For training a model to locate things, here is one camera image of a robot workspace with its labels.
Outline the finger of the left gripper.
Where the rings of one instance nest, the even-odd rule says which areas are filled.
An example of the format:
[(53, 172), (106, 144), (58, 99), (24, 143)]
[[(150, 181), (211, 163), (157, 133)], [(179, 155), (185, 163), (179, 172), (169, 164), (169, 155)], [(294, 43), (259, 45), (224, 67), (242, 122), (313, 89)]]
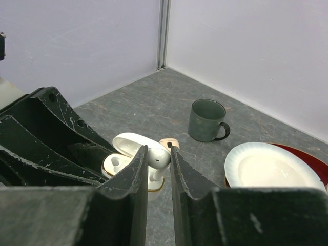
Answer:
[(99, 186), (108, 144), (97, 143), (64, 124), (46, 121), (27, 128), (1, 117), (1, 181), (7, 186)]
[(1, 109), (1, 150), (75, 177), (100, 177), (113, 146), (92, 129), (56, 87), (42, 87)]

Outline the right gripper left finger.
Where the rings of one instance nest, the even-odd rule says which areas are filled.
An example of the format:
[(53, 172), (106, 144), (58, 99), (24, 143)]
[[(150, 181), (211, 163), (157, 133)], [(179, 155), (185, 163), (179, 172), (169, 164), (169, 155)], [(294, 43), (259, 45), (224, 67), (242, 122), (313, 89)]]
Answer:
[(1, 245), (144, 245), (147, 152), (99, 187), (20, 186), (1, 166)]

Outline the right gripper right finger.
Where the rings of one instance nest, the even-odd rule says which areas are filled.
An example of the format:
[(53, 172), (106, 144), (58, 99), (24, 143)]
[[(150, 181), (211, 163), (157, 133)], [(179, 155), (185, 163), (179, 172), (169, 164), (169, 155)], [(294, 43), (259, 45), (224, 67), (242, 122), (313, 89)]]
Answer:
[(327, 193), (221, 188), (171, 149), (176, 245), (327, 245)]

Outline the white earbud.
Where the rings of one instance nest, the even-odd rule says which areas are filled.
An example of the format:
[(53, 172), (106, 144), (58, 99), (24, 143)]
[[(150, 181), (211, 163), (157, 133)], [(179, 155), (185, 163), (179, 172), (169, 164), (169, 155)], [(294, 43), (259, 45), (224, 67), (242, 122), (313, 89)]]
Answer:
[(151, 182), (160, 181), (167, 169), (167, 166), (171, 162), (171, 154), (167, 149), (151, 148), (148, 151), (148, 165), (155, 169), (153, 174), (149, 175)]

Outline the white earbud case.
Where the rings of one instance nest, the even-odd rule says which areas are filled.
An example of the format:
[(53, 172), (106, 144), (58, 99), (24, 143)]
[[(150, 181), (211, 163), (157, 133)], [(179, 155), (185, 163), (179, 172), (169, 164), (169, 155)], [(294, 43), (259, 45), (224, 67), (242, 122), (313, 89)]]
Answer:
[[(162, 144), (145, 136), (136, 133), (121, 133), (112, 140), (112, 145), (117, 153), (108, 155), (102, 162), (101, 172), (107, 178), (115, 176), (123, 168), (131, 163), (141, 146), (147, 146), (148, 151), (151, 148), (166, 149)], [(151, 182), (149, 175), (153, 174), (155, 169), (148, 167), (148, 201), (154, 201), (161, 193), (165, 184), (165, 178), (160, 181)]]

